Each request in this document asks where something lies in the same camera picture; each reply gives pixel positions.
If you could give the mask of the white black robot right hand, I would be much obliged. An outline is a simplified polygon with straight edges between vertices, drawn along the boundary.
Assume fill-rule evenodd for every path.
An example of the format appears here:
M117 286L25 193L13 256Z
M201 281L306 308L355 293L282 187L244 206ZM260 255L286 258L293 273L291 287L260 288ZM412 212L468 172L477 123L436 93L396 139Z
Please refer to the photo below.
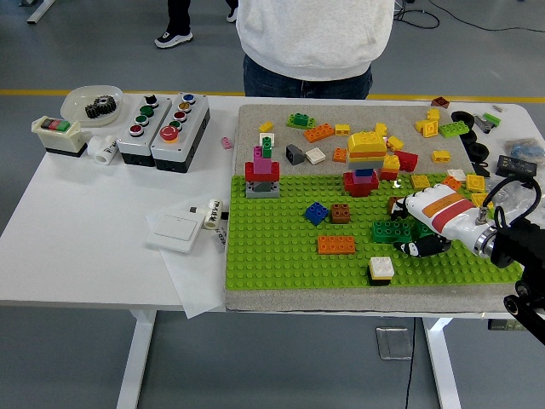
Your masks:
M445 184L427 187L395 201L391 219L413 216L432 231L409 243L396 242L393 246L416 257L433 256L446 252L454 240L461 241L474 255L492 254L496 226L486 215L486 209L476 207L469 199Z

